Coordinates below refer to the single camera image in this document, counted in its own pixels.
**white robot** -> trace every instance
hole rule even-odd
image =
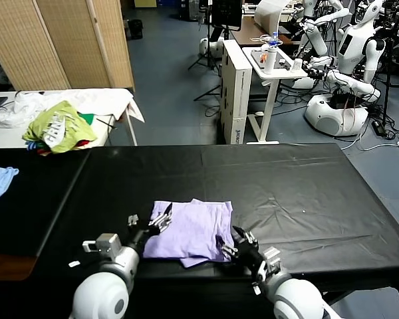
[[[332,136],[356,135],[368,116],[362,104],[374,102],[380,97],[380,91],[370,83],[386,46],[383,40],[373,37],[377,31],[374,29],[374,20],[382,3],[383,0],[362,1],[358,6],[356,24],[348,25],[345,31],[338,30],[342,39],[337,57],[321,56],[320,61],[308,65],[310,77],[338,84],[348,95],[342,96],[344,100],[341,101],[340,96],[332,94],[314,96],[309,101],[305,118],[318,131]],[[354,75],[355,68],[364,59],[363,74]],[[337,65],[336,69],[328,69],[331,63],[325,61],[332,61],[332,64]],[[323,64],[326,66],[324,71],[314,68]]]
[[[271,247],[259,253],[259,243],[251,232],[233,226],[234,247],[221,243],[233,262],[251,271],[256,295],[273,304],[278,319],[341,319],[323,300],[318,288],[307,280],[292,278],[281,266],[279,251]]]
[[[172,219],[172,204],[153,221],[129,216],[130,239],[121,244],[117,234],[104,233],[95,241],[85,241],[87,253],[99,253],[103,261],[97,273],[78,286],[70,319],[121,319],[127,310],[134,276],[148,239],[165,231]]]
[[[314,19],[313,9],[315,8],[316,4],[317,0],[303,0],[304,9],[297,14],[303,16],[304,18],[301,26],[306,37],[311,42],[316,54],[318,56],[323,56],[328,54],[328,48],[324,39],[322,38],[321,32],[318,30],[318,27],[327,23],[335,22],[337,19],[349,15],[350,12],[348,8],[343,7],[343,4],[339,0],[328,0],[328,4],[331,5],[336,11],[329,15],[324,15]]]
[[[331,6],[335,9],[335,12],[316,18],[315,9],[317,8],[317,5],[322,5],[325,7]],[[343,4],[340,2],[340,0],[303,0],[301,7],[297,7],[295,12],[292,14],[293,19],[291,22],[297,24],[299,19],[302,20],[300,22],[301,30],[295,34],[295,36],[297,36],[301,33],[304,33],[301,39],[299,50],[303,51],[307,42],[310,42],[311,47],[315,51],[315,56],[306,59],[305,56],[298,57],[305,59],[315,68],[323,66],[324,64],[334,65],[336,61],[334,61],[333,57],[327,56],[329,52],[327,44],[325,43],[326,39],[323,39],[323,36],[318,28],[329,23],[335,23],[338,19],[342,19],[349,14],[349,9],[343,7]],[[293,88],[311,89],[315,85],[315,80],[310,77],[298,78],[294,80],[287,80],[285,81],[285,84]]]
[[[134,236],[127,246],[121,245],[117,234],[102,234],[95,241],[85,241],[86,252],[99,252],[109,260],[101,265],[100,272],[89,276],[77,288],[70,319],[123,318],[144,245],[151,236],[164,231],[170,221],[171,206],[148,224],[139,223],[136,216],[129,217]],[[341,319],[312,283],[292,278],[281,267],[277,249],[271,247],[262,255],[251,232],[235,226],[233,229],[235,246],[230,247],[222,241],[221,251],[251,271],[254,292],[273,303],[276,318]]]

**white table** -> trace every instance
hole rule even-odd
[[[51,92],[58,91],[46,91],[45,95]],[[4,103],[12,102],[15,100],[16,92],[0,92],[0,96],[7,97],[7,100]],[[132,129],[130,117],[128,116],[128,112],[123,113],[124,121],[128,123],[128,132],[131,133],[134,144],[136,145],[136,136],[134,135],[134,131]],[[115,119],[113,116],[97,116],[95,115],[93,118],[93,122],[91,124],[91,128],[93,132],[96,134],[97,139],[95,141],[90,142],[87,146],[81,148],[93,148],[98,146],[103,146],[108,139],[109,132],[111,131],[111,127],[102,123],[101,121],[113,125]],[[0,148],[26,148],[25,140],[22,139],[22,135],[27,131],[29,123],[24,124],[24,126],[20,128],[0,128]]]
[[[273,107],[275,105],[275,98],[277,95],[279,81],[281,79],[286,79],[286,78],[304,78],[307,76],[307,73],[303,70],[296,70],[294,72],[291,72],[290,70],[286,70],[285,68],[276,68],[272,71],[271,74],[266,74],[260,69],[260,66],[255,62],[254,58],[251,56],[251,51],[260,51],[260,47],[243,48],[242,51],[244,52],[248,61],[251,63],[251,66],[254,68],[254,71],[263,81],[261,84],[263,86],[270,85],[269,93],[267,94],[265,110],[262,115],[263,119],[261,122],[261,126],[259,126],[256,120],[256,117],[258,115],[248,114],[247,117],[251,123],[251,127],[253,128],[254,134],[257,138],[257,144],[274,144],[275,142],[266,141],[266,134],[269,129],[269,124],[271,122],[271,116],[272,116]],[[294,61],[279,48],[278,48],[278,53],[285,59],[285,61],[290,66],[293,65]]]

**black tablecloth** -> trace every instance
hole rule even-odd
[[[0,254],[39,255],[88,153],[43,157],[0,149],[0,167],[19,169],[0,197]]]
[[[33,278],[78,278],[81,243],[126,235],[127,216],[149,216],[155,200],[232,201],[233,225],[319,288],[376,288],[399,282],[399,224],[336,144],[164,146],[91,151],[35,267]],[[184,270],[141,263],[137,281],[233,280],[225,265]]]

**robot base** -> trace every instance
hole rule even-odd
[[[223,37],[219,37],[217,42],[210,42],[210,54],[213,58],[222,58],[223,56]],[[199,42],[199,53],[205,55],[207,53],[208,39],[202,38]]]
[[[328,135],[357,135],[368,117],[368,112],[364,108],[331,108],[331,96],[332,94],[323,94],[312,97],[307,104],[306,120],[318,131]]]

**folded purple shirt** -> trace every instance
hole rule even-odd
[[[156,201],[151,219],[164,212],[169,201]],[[172,222],[160,235],[148,240],[144,258],[180,259],[188,268],[205,261],[227,262],[216,237],[233,246],[232,204],[202,202],[173,203]]]

